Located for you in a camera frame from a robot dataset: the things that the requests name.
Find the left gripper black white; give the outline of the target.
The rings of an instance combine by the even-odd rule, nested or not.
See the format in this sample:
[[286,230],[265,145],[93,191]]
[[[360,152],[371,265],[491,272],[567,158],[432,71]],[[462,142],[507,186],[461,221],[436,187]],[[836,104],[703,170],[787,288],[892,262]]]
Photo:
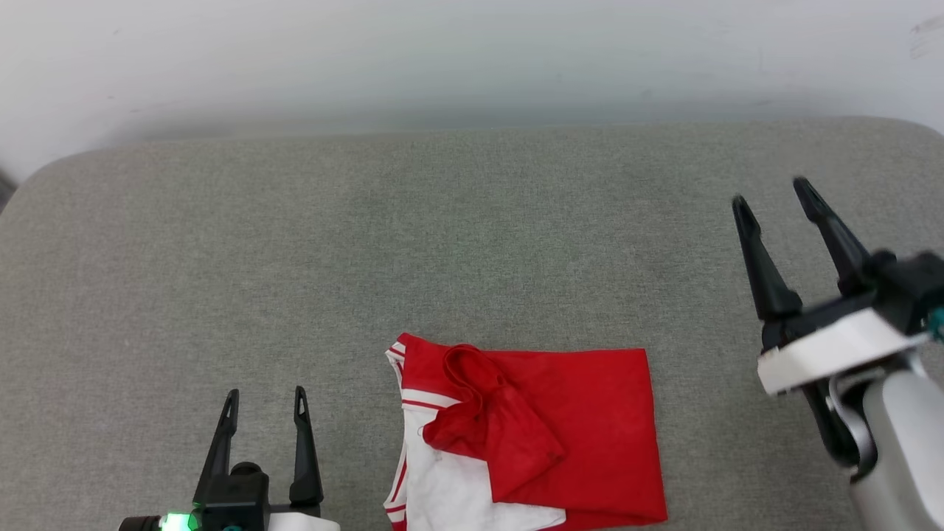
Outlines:
[[193,509],[129,516],[118,531],[340,531],[340,524],[321,517],[324,488],[304,387],[294,389],[296,449],[289,504],[270,503],[269,477],[254,463],[236,464],[229,473],[239,399],[239,390],[232,389],[223,402],[193,494]]

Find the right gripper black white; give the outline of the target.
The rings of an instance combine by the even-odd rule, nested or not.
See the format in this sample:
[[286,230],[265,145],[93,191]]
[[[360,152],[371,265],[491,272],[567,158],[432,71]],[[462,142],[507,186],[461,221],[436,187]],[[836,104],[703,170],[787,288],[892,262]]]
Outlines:
[[[830,208],[806,177],[793,178],[806,218],[819,229],[837,271],[843,298],[821,306],[786,329],[796,333],[772,347],[757,362],[757,375],[768,395],[778,395],[830,376],[869,365],[928,343],[944,312],[944,258],[923,252],[903,261],[871,253]],[[732,199],[753,305],[762,322],[799,315],[802,300],[783,281],[768,253],[762,229],[742,195]]]

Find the red and white garment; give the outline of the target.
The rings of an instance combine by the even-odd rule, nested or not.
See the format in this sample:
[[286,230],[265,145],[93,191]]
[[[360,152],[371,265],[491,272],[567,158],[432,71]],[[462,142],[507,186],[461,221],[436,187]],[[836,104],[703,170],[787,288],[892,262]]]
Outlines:
[[668,515],[642,349],[495,352],[404,333],[386,351],[403,445],[392,531],[589,531]]

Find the grey fabric sofa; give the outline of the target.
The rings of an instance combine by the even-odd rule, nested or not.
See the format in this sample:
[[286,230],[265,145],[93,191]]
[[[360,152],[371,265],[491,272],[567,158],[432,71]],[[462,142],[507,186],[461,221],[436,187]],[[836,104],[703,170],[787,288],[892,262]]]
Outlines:
[[805,400],[765,396],[732,218],[807,305],[836,272],[810,179],[864,245],[944,256],[944,135],[876,118],[153,142],[48,164],[0,214],[0,531],[116,531],[232,459],[288,498],[294,387],[324,514],[382,531],[401,334],[648,351],[670,521],[856,531]]

